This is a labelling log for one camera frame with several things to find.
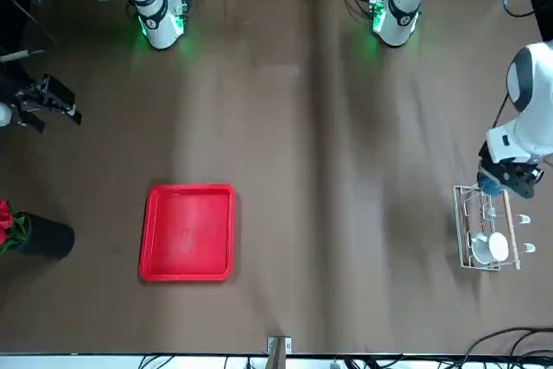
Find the white cup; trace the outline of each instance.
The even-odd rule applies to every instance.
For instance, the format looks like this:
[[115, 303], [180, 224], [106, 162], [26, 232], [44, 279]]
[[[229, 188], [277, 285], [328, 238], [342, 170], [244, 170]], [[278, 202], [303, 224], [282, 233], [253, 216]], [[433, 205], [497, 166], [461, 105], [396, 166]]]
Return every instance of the white cup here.
[[477, 233], [471, 240], [474, 259], [481, 264], [501, 262], [509, 257], [509, 243], [505, 235], [500, 232], [494, 232], [490, 236]]

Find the black vase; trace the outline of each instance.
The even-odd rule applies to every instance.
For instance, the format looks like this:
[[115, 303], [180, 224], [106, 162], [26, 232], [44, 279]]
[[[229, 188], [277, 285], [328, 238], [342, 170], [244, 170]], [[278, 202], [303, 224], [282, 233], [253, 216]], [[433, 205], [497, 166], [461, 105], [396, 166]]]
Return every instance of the black vase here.
[[41, 255], [48, 258], [64, 258], [73, 248], [73, 229], [60, 222], [31, 213], [25, 216], [27, 239], [16, 250], [25, 255]]

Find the red tray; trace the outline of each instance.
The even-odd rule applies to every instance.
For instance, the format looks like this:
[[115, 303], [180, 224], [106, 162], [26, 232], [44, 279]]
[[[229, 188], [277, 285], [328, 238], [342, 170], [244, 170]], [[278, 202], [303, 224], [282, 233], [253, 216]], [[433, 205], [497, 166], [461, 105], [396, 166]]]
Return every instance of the red tray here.
[[229, 185], [158, 185], [149, 191], [140, 275], [147, 281], [224, 281], [232, 272]]

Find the dish rack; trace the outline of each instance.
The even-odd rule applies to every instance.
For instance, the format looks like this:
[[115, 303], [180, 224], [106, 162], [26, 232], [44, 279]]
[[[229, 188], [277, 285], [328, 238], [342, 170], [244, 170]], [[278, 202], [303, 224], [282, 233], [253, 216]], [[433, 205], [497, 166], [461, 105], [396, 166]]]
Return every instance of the dish rack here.
[[[456, 185], [453, 187], [453, 203], [461, 267], [499, 271], [503, 266], [514, 265], [516, 270], [520, 270], [511, 202], [506, 190], [502, 190], [498, 196], [491, 196], [482, 192], [477, 184], [473, 186]], [[493, 232], [503, 233], [505, 230], [507, 231], [505, 236], [509, 241], [509, 257], [505, 261], [489, 264], [481, 264], [476, 261], [472, 253], [472, 237], [475, 233], [482, 232], [489, 236]]]

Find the red rose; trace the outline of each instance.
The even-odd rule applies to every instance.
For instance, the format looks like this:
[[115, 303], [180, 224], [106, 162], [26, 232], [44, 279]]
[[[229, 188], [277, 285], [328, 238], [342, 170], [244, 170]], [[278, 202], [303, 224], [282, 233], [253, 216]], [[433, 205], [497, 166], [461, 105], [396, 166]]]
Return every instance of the red rose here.
[[8, 202], [0, 200], [0, 229], [9, 229], [12, 225], [14, 225], [14, 217], [10, 213]]

